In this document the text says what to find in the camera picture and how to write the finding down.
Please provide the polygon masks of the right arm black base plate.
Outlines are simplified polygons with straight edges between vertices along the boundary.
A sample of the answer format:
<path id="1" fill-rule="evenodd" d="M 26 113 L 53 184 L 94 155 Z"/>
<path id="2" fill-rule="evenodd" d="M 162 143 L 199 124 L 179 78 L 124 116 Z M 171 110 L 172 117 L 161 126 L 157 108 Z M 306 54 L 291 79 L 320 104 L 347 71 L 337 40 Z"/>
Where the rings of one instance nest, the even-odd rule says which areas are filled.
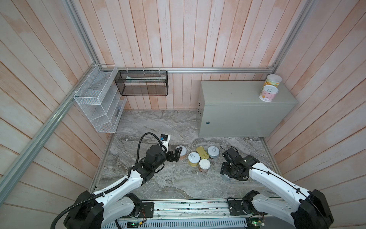
<path id="1" fill-rule="evenodd" d="M 250 201 L 228 200 L 228 207 L 231 216 L 253 215 L 256 210 Z"/>

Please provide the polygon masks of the orange yellow label can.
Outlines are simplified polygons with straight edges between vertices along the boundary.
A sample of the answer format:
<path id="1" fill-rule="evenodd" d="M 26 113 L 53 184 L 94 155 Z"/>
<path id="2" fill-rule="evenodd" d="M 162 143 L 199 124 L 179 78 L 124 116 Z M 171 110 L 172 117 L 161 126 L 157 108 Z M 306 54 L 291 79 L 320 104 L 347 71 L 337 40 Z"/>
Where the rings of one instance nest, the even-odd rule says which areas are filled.
<path id="1" fill-rule="evenodd" d="M 274 87 L 278 87 L 280 83 L 282 82 L 282 77 L 276 74 L 269 74 L 266 77 L 264 86 L 270 85 Z"/>

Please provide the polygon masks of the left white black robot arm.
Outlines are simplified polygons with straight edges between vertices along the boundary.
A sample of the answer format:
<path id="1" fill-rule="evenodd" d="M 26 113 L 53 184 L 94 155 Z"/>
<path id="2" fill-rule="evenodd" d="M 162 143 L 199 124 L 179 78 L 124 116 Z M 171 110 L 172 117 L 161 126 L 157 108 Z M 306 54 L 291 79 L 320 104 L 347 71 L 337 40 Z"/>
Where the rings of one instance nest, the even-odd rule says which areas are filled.
<path id="1" fill-rule="evenodd" d="M 126 176 L 102 190 L 80 194 L 76 202 L 61 213 L 66 217 L 64 226 L 68 229 L 100 229 L 122 216 L 136 214 L 141 200 L 133 191 L 161 171 L 166 161 L 179 161 L 182 150 L 182 147 L 168 151 L 165 146 L 151 146 Z"/>

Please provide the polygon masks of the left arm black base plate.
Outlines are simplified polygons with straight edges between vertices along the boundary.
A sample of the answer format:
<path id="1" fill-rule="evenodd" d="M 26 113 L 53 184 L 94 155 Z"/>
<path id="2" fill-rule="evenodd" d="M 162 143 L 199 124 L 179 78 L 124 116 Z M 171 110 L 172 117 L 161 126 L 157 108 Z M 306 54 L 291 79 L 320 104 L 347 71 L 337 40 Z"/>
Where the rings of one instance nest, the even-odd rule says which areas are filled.
<path id="1" fill-rule="evenodd" d="M 154 213 L 154 203 L 153 202 L 143 202 L 138 204 L 137 207 L 134 207 L 131 214 L 125 216 L 124 218 L 132 219 L 132 218 L 143 218 L 146 216 L 147 218 L 152 218 Z"/>

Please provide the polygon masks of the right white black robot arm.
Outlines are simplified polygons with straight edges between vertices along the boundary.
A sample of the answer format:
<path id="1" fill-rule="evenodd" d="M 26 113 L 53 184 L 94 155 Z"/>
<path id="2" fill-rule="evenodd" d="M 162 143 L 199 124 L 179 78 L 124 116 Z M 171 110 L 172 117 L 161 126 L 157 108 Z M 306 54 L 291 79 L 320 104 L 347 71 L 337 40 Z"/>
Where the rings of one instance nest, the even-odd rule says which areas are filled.
<path id="1" fill-rule="evenodd" d="M 328 229 L 334 223 L 327 199 L 319 190 L 309 191 L 295 185 L 255 157 L 242 157 L 232 146 L 224 151 L 223 157 L 225 162 L 221 167 L 221 175 L 238 181 L 251 178 L 282 198 L 272 199 L 255 190 L 241 200 L 227 198 L 232 216 L 248 215 L 247 229 L 259 229 L 265 214 L 286 221 L 297 229 Z"/>

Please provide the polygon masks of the pink label can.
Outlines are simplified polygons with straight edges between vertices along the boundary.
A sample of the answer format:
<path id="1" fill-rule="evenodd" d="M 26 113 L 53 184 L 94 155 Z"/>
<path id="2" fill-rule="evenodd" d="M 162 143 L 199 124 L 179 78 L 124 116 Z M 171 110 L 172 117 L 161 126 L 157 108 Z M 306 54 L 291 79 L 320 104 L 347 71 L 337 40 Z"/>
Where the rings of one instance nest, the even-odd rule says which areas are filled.
<path id="1" fill-rule="evenodd" d="M 272 85 L 265 85 L 259 95 L 260 100 L 264 102 L 272 102 L 278 94 L 279 90 L 277 87 Z"/>

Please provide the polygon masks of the brown label can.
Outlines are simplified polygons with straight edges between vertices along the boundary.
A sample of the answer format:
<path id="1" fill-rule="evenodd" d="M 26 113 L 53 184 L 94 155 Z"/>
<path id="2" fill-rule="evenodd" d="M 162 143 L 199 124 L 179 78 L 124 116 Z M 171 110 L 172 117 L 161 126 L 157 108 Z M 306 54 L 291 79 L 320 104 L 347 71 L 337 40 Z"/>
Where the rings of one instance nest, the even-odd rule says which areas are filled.
<path id="1" fill-rule="evenodd" d="M 180 160 L 183 160 L 186 158 L 187 155 L 187 149 L 185 146 L 177 146 L 175 150 L 180 152 Z"/>

